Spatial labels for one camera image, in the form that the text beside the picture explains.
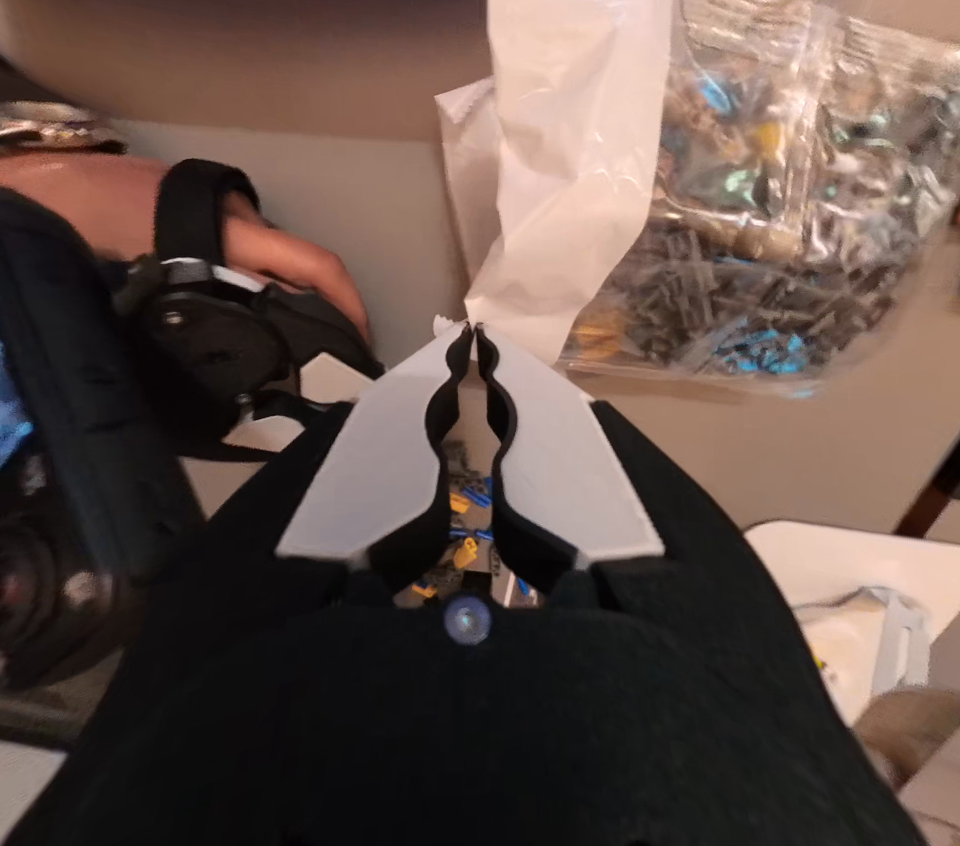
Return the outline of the white metal book stand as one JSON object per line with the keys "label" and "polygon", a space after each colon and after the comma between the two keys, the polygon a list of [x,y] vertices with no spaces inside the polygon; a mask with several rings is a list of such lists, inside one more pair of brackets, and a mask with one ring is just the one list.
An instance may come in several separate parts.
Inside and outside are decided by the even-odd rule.
{"label": "white metal book stand", "polygon": [[876,698],[929,683],[931,646],[958,617],[957,545],[792,521],[746,538],[847,726]]}

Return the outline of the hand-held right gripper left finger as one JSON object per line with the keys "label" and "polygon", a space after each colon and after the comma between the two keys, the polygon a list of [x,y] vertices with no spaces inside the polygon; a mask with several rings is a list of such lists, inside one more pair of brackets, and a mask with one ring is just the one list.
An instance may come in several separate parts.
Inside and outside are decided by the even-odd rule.
{"label": "hand-held right gripper left finger", "polygon": [[450,326],[359,396],[276,556],[378,576],[421,576],[438,563],[451,521],[444,442],[473,337],[467,323]]}

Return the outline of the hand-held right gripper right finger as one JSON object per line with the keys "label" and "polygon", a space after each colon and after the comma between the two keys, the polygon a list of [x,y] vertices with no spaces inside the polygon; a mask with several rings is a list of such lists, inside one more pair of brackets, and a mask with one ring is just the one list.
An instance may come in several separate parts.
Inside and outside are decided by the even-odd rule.
{"label": "hand-held right gripper right finger", "polygon": [[569,572],[665,556],[599,403],[497,330],[474,336],[498,442],[490,526],[504,564],[551,592]]}

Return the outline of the clear bag of grey pieces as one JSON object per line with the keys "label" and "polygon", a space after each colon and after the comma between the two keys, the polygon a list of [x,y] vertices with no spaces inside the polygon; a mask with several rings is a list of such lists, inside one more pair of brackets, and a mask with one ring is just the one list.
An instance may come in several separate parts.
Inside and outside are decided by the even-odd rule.
{"label": "clear bag of grey pieces", "polygon": [[958,45],[814,0],[675,3],[650,214],[558,365],[816,385],[956,209]]}

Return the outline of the person's left hand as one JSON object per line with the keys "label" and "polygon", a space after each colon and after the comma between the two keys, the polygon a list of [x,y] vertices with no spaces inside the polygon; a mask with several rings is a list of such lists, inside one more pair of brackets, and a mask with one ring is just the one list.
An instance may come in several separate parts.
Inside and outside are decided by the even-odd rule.
{"label": "person's left hand", "polygon": [[[69,222],[94,254],[130,262],[153,250],[155,206],[168,171],[161,161],[100,152],[18,152],[2,156],[1,185]],[[290,290],[312,288],[372,340],[367,310],[341,259],[258,214],[240,192],[224,202],[227,267]]]}

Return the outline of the pile of plastic building pieces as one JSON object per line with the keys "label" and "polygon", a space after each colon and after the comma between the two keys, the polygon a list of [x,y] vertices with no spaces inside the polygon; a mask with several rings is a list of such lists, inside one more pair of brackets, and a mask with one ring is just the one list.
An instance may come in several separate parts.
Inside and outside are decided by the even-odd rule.
{"label": "pile of plastic building pieces", "polygon": [[541,593],[508,568],[494,539],[494,482],[489,465],[458,437],[443,444],[448,464],[450,526],[437,564],[393,598],[400,608],[436,605],[460,594],[488,597],[504,608],[538,609]]}

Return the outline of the white plastic bag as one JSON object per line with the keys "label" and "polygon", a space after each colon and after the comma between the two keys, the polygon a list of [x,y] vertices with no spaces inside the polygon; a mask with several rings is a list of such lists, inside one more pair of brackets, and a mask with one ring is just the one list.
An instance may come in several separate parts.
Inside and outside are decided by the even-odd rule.
{"label": "white plastic bag", "polygon": [[465,307],[548,365],[643,231],[675,0],[486,0],[500,235]]}
{"label": "white plastic bag", "polygon": [[468,283],[501,233],[500,144],[493,76],[435,96],[448,197]]}

